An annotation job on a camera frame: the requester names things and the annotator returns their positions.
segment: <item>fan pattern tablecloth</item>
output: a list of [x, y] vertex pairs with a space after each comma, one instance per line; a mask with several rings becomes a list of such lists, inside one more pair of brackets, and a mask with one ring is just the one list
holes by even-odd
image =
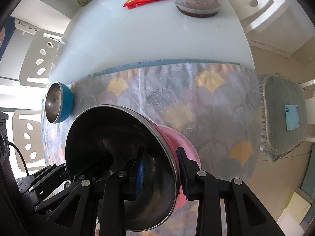
[[[98, 104], [130, 108], [188, 138], [201, 168], [215, 177], [240, 177], [249, 184], [261, 133], [256, 73], [237, 64], [154, 61], [110, 69], [69, 85], [74, 95], [70, 117], [42, 134], [46, 163], [65, 162], [65, 143], [74, 119]], [[127, 235], [195, 235], [198, 202], [188, 202], [156, 229]]]

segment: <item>white chair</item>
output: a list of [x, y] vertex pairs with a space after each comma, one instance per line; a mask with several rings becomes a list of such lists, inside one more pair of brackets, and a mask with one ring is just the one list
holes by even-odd
[[23, 21], [21, 19], [18, 19], [18, 18], [15, 18], [14, 24], [15, 24], [16, 29], [23, 31], [23, 34], [25, 32], [27, 32], [29, 34], [35, 35], [40, 30], [39, 27], [34, 26], [34, 25], [32, 25], [26, 21]]
[[20, 71], [21, 85], [46, 88], [61, 37], [61, 34], [47, 30], [36, 32]]
[[289, 6], [286, 0], [229, 0], [244, 32], [261, 32]]
[[[42, 160], [44, 152], [41, 138], [41, 114], [40, 110], [15, 111], [12, 117], [13, 142], [20, 150], [29, 171], [45, 167], [45, 161]], [[20, 156], [17, 152], [15, 155], [18, 167], [25, 172]]]
[[[315, 84], [315, 79], [311, 81], [307, 81], [301, 84], [302, 88], [309, 87]], [[306, 107], [306, 120], [308, 124], [315, 124], [315, 97], [308, 98], [305, 100]], [[315, 136], [306, 136], [306, 141], [315, 143]]]

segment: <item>blue bowl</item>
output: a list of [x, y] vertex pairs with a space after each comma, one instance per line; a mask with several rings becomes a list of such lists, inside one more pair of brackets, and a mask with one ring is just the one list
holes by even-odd
[[60, 82], [54, 82], [46, 96], [45, 113], [50, 123], [59, 123], [68, 118], [73, 107], [71, 90]]

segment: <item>gray seat cushion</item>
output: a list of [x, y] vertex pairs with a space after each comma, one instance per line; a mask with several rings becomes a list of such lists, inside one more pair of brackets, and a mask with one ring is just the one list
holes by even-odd
[[[261, 145], [263, 152], [276, 161], [297, 148], [306, 135], [305, 98], [301, 87], [280, 74], [259, 77], [262, 105]], [[285, 105], [297, 105], [299, 127], [286, 129]]]

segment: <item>blue sticky note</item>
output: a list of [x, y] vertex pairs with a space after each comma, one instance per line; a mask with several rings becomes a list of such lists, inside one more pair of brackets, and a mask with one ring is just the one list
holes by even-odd
[[294, 130], [299, 127], [299, 115], [297, 105], [285, 105], [285, 119], [287, 121], [287, 130]]

